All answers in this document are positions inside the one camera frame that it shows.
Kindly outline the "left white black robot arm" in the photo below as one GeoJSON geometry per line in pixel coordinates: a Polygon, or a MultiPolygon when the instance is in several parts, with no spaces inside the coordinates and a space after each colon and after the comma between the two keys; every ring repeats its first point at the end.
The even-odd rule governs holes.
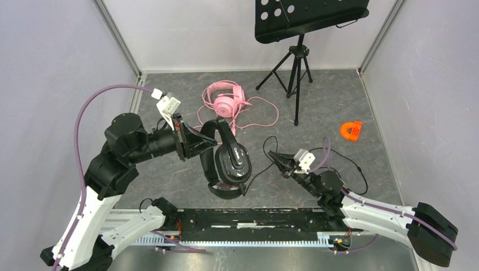
{"type": "Polygon", "coordinates": [[[80,173],[82,190],[68,228],[56,245],[42,250],[42,261],[54,270],[107,270],[143,235],[173,229],[179,223],[178,210],[158,198],[121,226],[102,232],[111,210],[139,175],[137,164],[173,152],[181,160],[211,152],[218,124],[219,120],[210,120],[196,130],[176,113],[173,127],[148,133],[135,113],[115,117],[100,153],[80,173]]]}

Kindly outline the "black headphones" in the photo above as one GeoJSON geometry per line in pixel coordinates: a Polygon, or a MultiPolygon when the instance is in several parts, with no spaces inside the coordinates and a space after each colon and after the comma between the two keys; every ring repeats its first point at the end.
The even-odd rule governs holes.
{"type": "Polygon", "coordinates": [[[244,194],[246,181],[252,174],[252,163],[246,147],[238,143],[233,132],[223,117],[205,122],[201,134],[214,138],[218,131],[221,145],[214,150],[210,148],[200,154],[204,176],[208,189],[215,196],[231,200],[244,194]]]}

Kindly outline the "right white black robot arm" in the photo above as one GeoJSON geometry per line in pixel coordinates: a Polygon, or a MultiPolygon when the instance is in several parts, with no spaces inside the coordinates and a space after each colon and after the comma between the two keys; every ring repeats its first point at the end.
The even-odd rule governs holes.
{"type": "Polygon", "coordinates": [[[430,204],[394,205],[354,193],[332,168],[315,173],[311,169],[315,157],[304,149],[296,154],[269,151],[268,156],[284,178],[292,178],[318,199],[331,229],[347,227],[381,235],[412,248],[431,264],[450,266],[459,231],[430,204]]]}

